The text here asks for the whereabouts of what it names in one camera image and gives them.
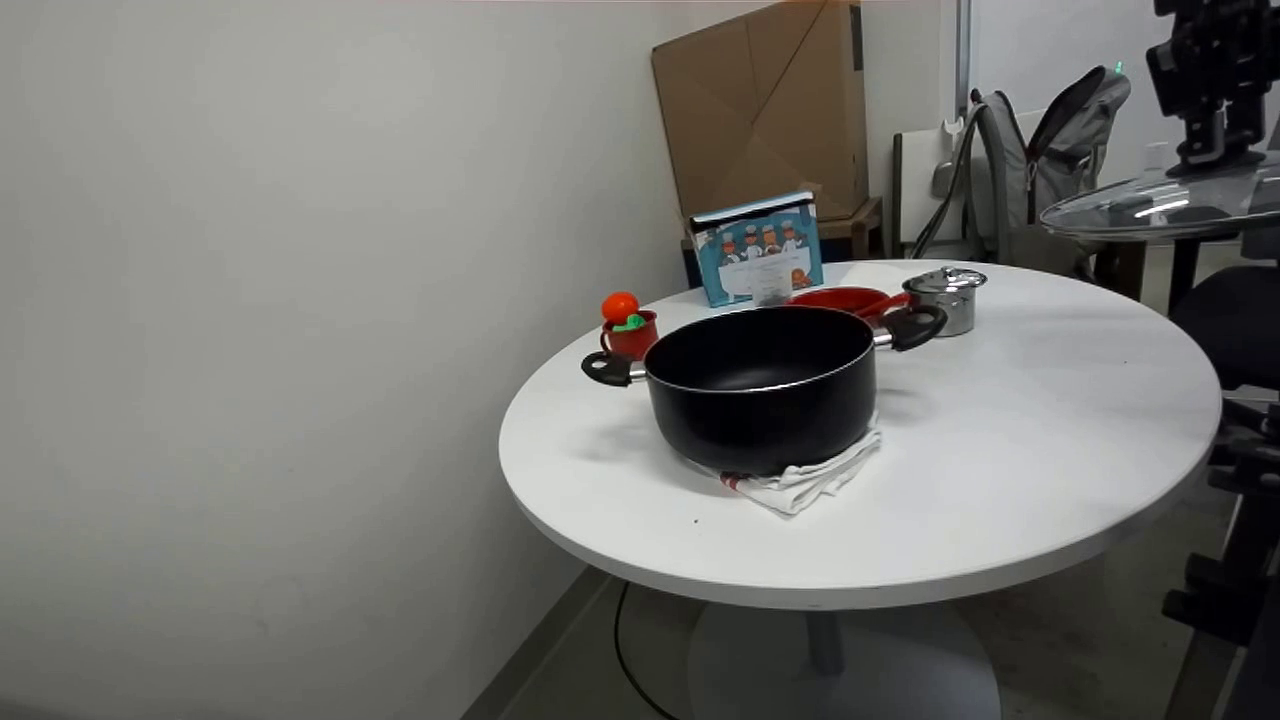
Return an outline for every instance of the napkin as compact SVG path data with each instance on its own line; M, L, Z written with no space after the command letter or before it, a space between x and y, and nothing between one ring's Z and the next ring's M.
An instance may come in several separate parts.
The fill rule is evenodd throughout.
M793 465L782 476L738 476L725 486L782 518L800 518L818 499L837 495L876 451L879 433L873 429L864 441L825 465Z

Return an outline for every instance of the pot handle knob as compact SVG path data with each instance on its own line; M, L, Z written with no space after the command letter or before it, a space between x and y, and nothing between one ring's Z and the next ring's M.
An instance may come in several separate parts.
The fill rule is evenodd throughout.
M618 353L594 353L594 357L585 357L585 378L594 378L595 386L628 387L633 360L625 360Z
M884 316L898 353L930 344L935 334L947 330L947 311L934 303L900 308Z

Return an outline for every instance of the grey floor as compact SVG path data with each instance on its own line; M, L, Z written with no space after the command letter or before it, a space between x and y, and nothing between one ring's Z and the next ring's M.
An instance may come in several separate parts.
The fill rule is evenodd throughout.
M997 596L959 600L984 639L1003 720L1157 720L1181 672L1188 632L1159 616L1188 553L1215 553L1233 504L1193 486L1176 504L1129 524L1106 555ZM504 720L654 720L614 657L622 584L594 603L517 691ZM625 648L644 689L690 717L685 652L700 603L633 592Z

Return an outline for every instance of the black cable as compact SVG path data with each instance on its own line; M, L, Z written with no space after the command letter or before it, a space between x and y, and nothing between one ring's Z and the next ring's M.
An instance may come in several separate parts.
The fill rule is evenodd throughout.
M658 717L675 720L662 701L654 701L654 697L644 691L644 684L638 681L638 672L633 672L633 664L628 664L628 657L625 657L625 610L628 610L628 592L633 592L633 584L625 584L625 592L618 592L618 610L614 610L614 657L618 657L618 664L625 668L633 691L638 691Z

